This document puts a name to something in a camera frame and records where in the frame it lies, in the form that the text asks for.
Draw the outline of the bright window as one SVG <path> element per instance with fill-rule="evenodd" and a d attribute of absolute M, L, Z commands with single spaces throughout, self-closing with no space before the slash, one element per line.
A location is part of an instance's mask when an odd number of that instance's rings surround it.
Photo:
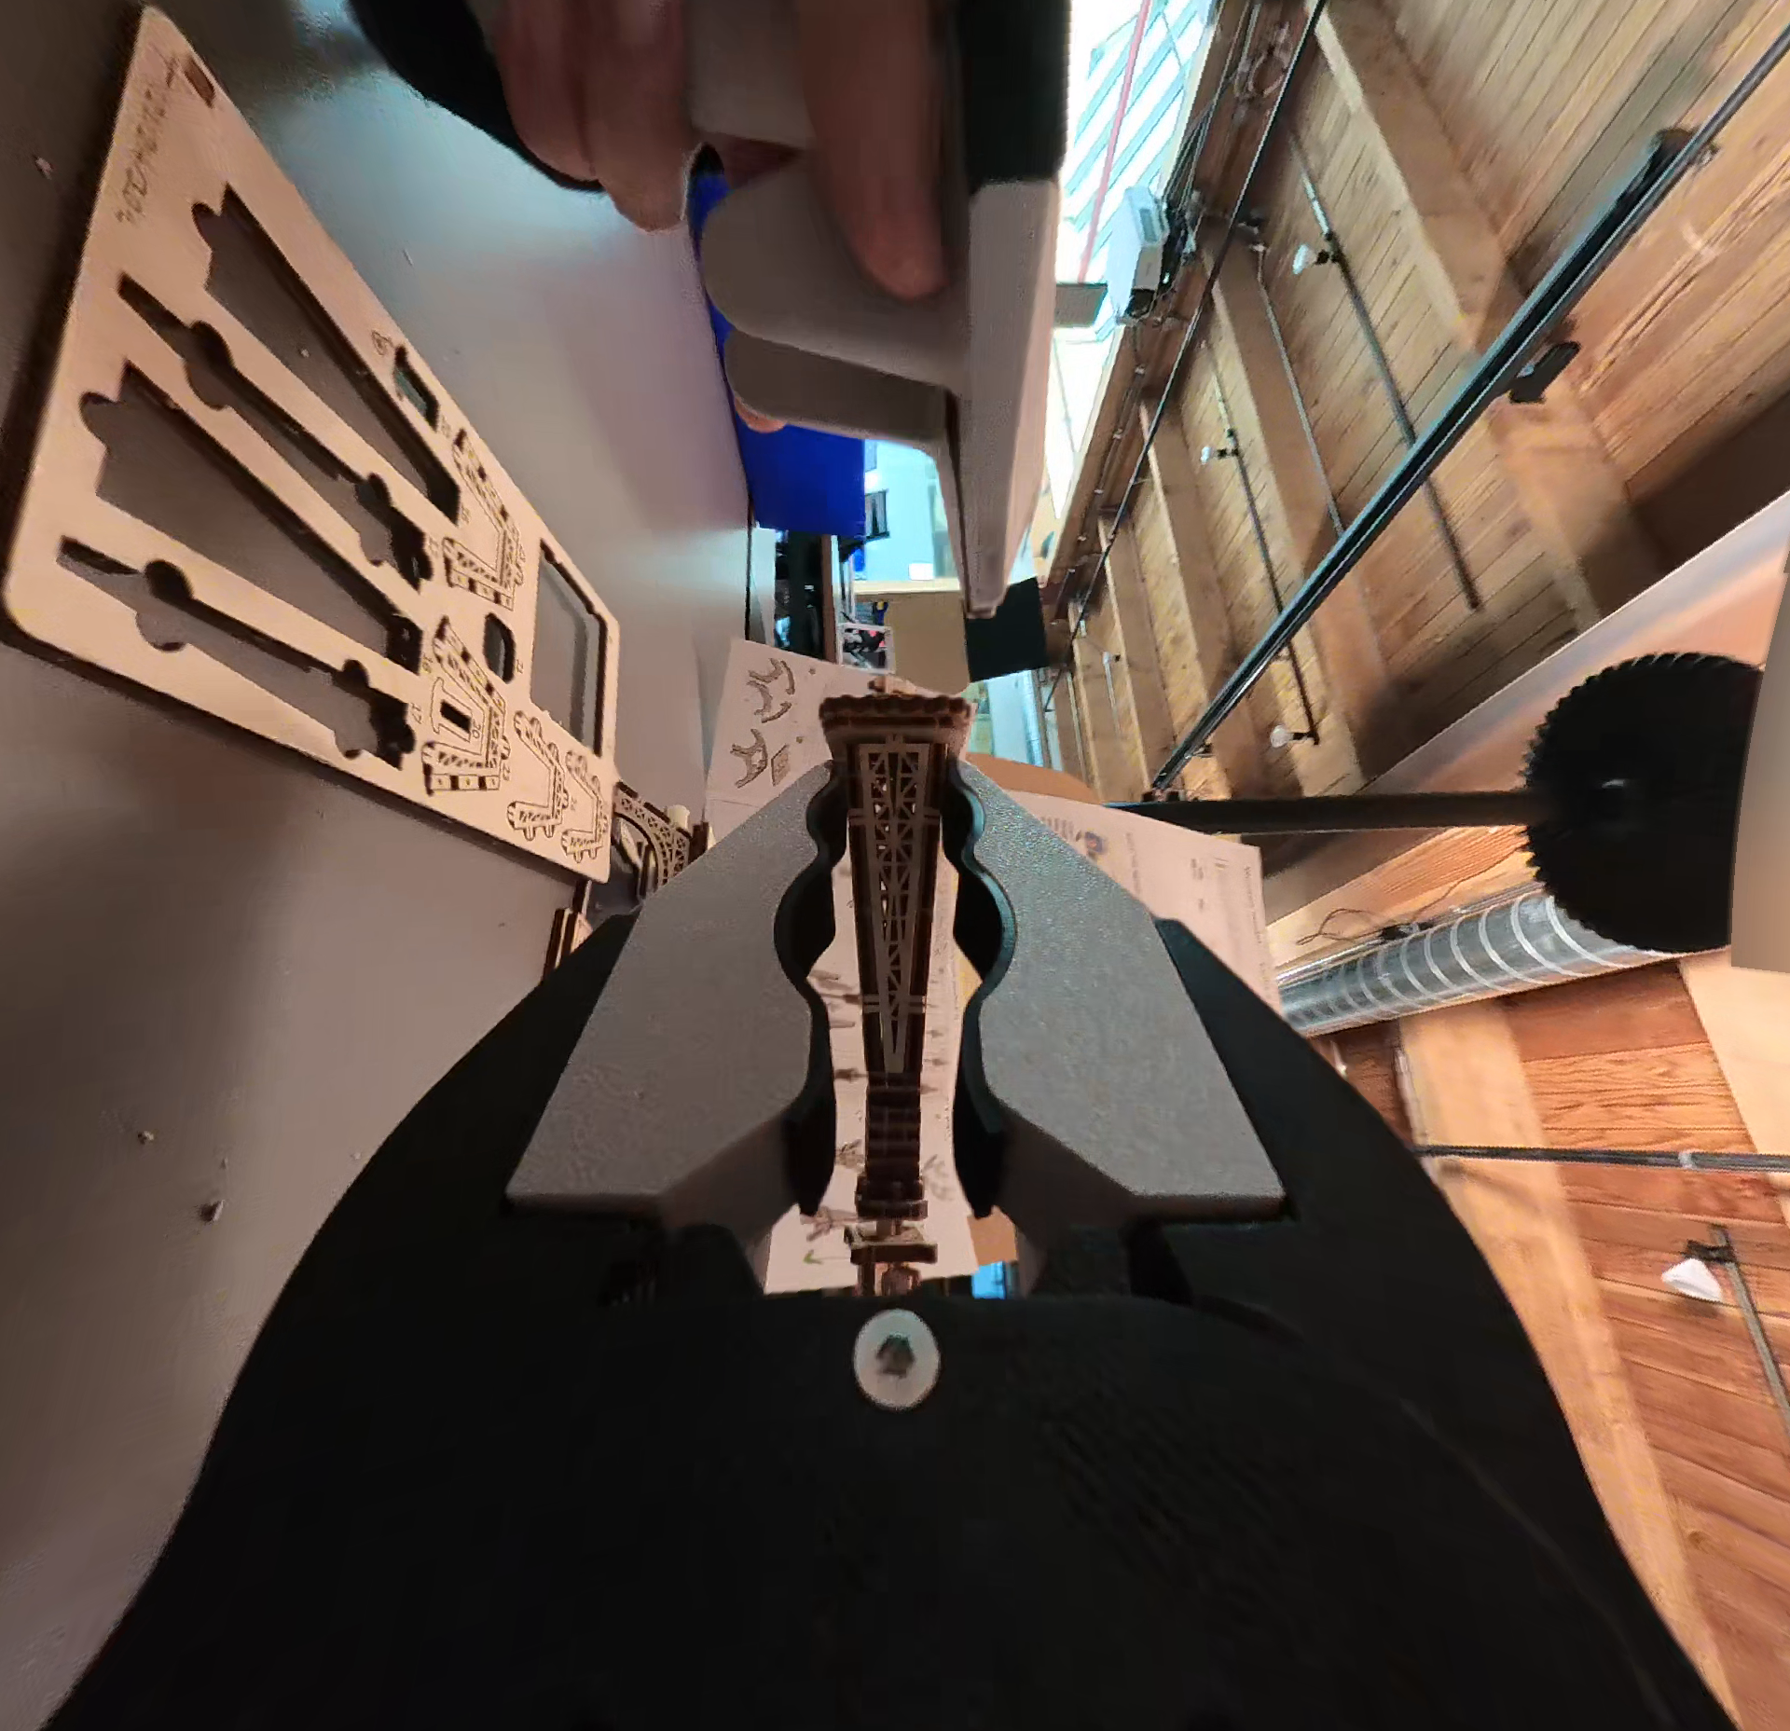
<path fill-rule="evenodd" d="M 1212 10 L 1215 0 L 1071 0 L 1071 138 L 1055 252 L 1061 281 L 1104 275 L 1132 189 L 1166 189 Z"/>

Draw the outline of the wooden tower base model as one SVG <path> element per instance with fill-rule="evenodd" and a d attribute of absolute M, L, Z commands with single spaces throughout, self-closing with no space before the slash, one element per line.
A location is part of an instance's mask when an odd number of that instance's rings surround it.
<path fill-rule="evenodd" d="M 710 849 L 710 827 L 685 805 L 656 805 L 618 780 L 611 823 L 611 878 L 582 881 L 572 905 L 557 908 L 544 973 L 565 964 L 599 923 L 631 917 L 662 884 L 685 874 Z"/>

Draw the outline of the white wall device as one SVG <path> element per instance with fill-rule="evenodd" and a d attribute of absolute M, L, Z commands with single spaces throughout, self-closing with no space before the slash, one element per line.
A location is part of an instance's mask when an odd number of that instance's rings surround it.
<path fill-rule="evenodd" d="M 1117 203 L 1104 243 L 1104 307 L 1117 326 L 1152 315 L 1162 293 L 1170 219 L 1158 193 L 1132 187 Z"/>

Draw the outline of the black rod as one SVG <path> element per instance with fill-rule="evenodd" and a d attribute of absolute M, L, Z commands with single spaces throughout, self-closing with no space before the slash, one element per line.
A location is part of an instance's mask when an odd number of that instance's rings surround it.
<path fill-rule="evenodd" d="M 1124 803 L 1113 808 L 1178 829 L 1229 833 L 1229 839 L 1534 827 L 1553 816 L 1553 803 L 1534 791 L 1220 799 L 1220 803 L 1152 799 L 1152 803 Z"/>

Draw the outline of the black ceiling rail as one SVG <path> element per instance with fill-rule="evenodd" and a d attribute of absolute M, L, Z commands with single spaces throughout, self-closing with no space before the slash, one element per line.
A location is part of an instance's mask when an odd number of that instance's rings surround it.
<path fill-rule="evenodd" d="M 1293 651 L 1298 633 L 1315 620 L 1331 594 L 1354 574 L 1381 535 L 1389 531 L 1399 513 L 1430 485 L 1437 466 L 1463 446 L 1463 437 L 1480 425 L 1494 399 L 1510 399 L 1514 383 L 1543 352 L 1543 338 L 1581 307 L 1581 301 L 1600 281 L 1614 258 L 1636 239 L 1645 220 L 1669 200 L 1669 193 L 1710 155 L 1716 138 L 1728 127 L 1739 106 L 1760 89 L 1760 81 L 1785 61 L 1785 28 L 1760 49 L 1760 59 L 1739 75 L 1739 81 L 1716 104 L 1716 110 L 1693 132 L 1658 132 L 1620 187 L 1620 193 L 1590 219 L 1581 234 L 1553 258 L 1542 284 L 1520 303 L 1505 331 L 1487 346 L 1487 352 L 1463 379 L 1454 399 L 1443 403 L 1437 421 L 1430 421 L 1418 437 L 1406 450 L 1400 463 L 1384 478 L 1366 510 L 1331 553 L 1298 583 L 1291 604 L 1275 613 L 1266 633 L 1244 651 L 1233 672 L 1212 691 L 1209 706 L 1199 713 L 1193 727 L 1170 748 L 1166 761 L 1152 777 L 1152 791 L 1166 791 L 1181 780 L 1187 761 L 1209 748 L 1220 727 L 1241 709 L 1259 678 Z"/>

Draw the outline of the silver ventilation duct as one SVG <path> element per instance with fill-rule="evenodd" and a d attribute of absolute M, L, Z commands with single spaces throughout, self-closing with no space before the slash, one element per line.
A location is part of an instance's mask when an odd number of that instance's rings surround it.
<path fill-rule="evenodd" d="M 1600 937 L 1546 892 L 1523 887 L 1291 964 L 1275 975 L 1275 994 L 1284 1018 L 1315 1036 L 1677 957 L 1681 953 Z"/>

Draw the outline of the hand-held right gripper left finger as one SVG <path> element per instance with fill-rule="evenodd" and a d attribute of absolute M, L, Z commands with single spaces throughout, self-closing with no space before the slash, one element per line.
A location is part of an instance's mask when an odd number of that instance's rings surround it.
<path fill-rule="evenodd" d="M 634 917 L 510 1176 L 530 1210 L 779 1222 L 838 1165 L 832 1021 L 845 795 L 801 775 Z"/>

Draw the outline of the person's left hand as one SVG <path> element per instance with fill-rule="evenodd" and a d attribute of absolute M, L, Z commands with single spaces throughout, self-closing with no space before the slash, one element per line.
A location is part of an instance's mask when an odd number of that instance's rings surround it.
<path fill-rule="evenodd" d="M 603 189 L 638 231 L 685 219 L 698 145 L 730 170 L 775 150 L 698 127 L 685 0 L 472 0 L 506 113 L 541 167 Z M 809 170 L 859 271 L 909 303 L 946 288 L 938 78 L 927 0 L 788 0 Z"/>

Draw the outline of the white instruction sheet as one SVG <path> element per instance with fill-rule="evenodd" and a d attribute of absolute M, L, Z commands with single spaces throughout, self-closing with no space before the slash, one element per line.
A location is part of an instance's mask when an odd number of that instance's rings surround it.
<path fill-rule="evenodd" d="M 793 791 L 801 775 L 826 759 L 820 738 L 820 702 L 862 696 L 865 669 L 818 663 L 775 644 L 735 643 L 717 697 L 714 753 L 705 775 L 705 823 L 717 840 L 730 839 L 765 803 Z M 1279 991 L 1266 937 L 1262 864 L 1256 849 L 1229 839 L 1204 839 L 1117 811 L 1095 803 L 1092 788 L 1042 767 L 994 756 L 970 756 L 1007 795 L 1033 811 L 1065 849 L 1092 858 L 1108 881 L 1132 892 L 1152 917 L 1183 923 L 1215 953 L 1271 1008 Z M 788 1210 L 769 1235 L 765 1290 L 820 1293 L 857 1284 L 845 1229 L 862 1176 L 862 985 L 852 921 L 852 874 L 838 864 L 834 940 L 818 957 L 809 985 L 826 1005 L 832 1061 L 838 1093 L 838 1165 L 813 1214 Z M 1012 1235 L 994 1222 L 973 1222 L 953 1170 L 953 1077 L 960 1011 L 970 994 L 970 968 L 950 947 L 956 884 L 950 870 L 934 894 L 934 944 L 927 979 L 925 1046 L 925 1189 L 927 1241 L 938 1260 L 925 1280 L 963 1280 L 979 1264 L 1012 1254 Z"/>

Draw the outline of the wooden tower model section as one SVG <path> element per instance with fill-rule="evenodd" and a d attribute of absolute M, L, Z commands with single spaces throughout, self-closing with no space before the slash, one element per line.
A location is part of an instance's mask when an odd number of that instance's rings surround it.
<path fill-rule="evenodd" d="M 845 795 L 845 854 L 862 1002 L 862 1170 L 845 1251 L 859 1296 L 925 1284 L 925 1061 L 946 791 L 973 709 L 956 696 L 832 696 L 818 709 Z"/>

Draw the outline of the wooden puzzle sheet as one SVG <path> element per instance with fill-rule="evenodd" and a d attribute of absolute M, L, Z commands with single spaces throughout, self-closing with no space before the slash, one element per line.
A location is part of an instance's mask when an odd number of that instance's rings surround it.
<path fill-rule="evenodd" d="M 4 607 L 87 669 L 611 878 L 611 607 L 155 9 Z"/>

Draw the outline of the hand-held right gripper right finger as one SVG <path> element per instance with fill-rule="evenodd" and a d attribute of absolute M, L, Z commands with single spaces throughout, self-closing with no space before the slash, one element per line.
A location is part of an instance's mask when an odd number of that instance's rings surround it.
<path fill-rule="evenodd" d="M 987 775 L 950 775 L 973 968 L 953 1165 L 1008 1222 L 1266 1222 L 1284 1183 L 1152 913 Z"/>

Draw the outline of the black toothed knob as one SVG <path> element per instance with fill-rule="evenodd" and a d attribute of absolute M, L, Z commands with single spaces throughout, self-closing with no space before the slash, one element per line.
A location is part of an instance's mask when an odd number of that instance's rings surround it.
<path fill-rule="evenodd" d="M 1530 864 L 1590 932 L 1663 956 L 1733 940 L 1739 788 L 1760 669 L 1655 651 L 1568 691 L 1537 727 Z"/>

